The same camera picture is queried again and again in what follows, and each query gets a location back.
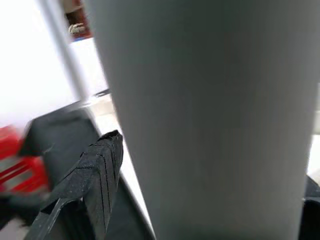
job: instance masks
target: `gray cylinder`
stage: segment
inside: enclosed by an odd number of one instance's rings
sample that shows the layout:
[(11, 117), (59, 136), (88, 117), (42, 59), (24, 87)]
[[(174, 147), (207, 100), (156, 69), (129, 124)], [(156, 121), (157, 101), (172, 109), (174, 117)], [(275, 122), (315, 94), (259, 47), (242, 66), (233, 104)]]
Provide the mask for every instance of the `gray cylinder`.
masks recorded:
[(297, 239), (320, 2), (87, 3), (157, 239)]

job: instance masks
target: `white wall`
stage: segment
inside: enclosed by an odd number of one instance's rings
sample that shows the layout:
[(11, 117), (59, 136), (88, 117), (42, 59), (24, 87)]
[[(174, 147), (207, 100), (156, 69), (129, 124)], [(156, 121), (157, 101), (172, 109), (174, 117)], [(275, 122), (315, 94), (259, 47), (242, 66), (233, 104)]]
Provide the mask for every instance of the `white wall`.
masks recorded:
[(0, 14), (0, 127), (76, 100), (37, 0), (5, 1)]

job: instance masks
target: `red object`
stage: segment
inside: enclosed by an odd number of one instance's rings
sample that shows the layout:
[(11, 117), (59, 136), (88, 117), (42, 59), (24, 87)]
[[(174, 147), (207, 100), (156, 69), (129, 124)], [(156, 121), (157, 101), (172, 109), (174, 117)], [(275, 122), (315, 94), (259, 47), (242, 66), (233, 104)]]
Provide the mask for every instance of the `red object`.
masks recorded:
[(48, 178), (42, 159), (34, 156), (16, 157), (21, 143), (13, 127), (0, 128), (0, 192), (30, 193), (40, 188), (48, 190)]

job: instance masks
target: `gray pole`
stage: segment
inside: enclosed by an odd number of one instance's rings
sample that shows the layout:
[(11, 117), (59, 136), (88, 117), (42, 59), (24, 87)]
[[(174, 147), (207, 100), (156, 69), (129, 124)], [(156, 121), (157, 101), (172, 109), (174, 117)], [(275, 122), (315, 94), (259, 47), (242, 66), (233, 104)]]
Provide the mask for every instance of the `gray pole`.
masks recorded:
[(157, 239), (297, 239), (320, 2), (87, 8)]

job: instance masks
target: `gray pipe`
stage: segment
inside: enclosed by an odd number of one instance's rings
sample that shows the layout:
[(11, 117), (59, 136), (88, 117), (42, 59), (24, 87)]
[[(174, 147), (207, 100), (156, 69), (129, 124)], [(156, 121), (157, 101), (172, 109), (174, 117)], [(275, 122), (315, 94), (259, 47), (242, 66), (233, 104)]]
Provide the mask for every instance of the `gray pipe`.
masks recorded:
[(297, 239), (319, 1), (87, 8), (157, 239)]

